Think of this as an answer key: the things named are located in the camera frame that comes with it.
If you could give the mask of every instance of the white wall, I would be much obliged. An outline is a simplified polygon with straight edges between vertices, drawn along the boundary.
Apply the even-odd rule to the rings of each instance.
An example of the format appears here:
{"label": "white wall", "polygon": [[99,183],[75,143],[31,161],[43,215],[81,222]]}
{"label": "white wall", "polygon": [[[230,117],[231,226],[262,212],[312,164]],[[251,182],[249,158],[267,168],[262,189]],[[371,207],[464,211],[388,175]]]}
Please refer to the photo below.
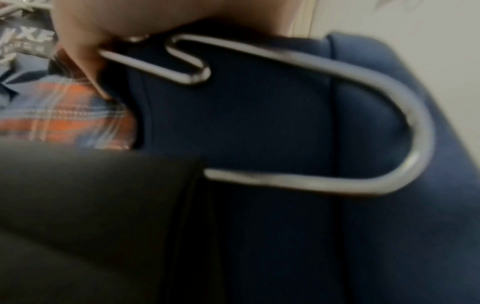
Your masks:
{"label": "white wall", "polygon": [[480,0],[384,0],[375,10],[378,1],[318,0],[310,34],[338,30],[390,44],[480,163]]}

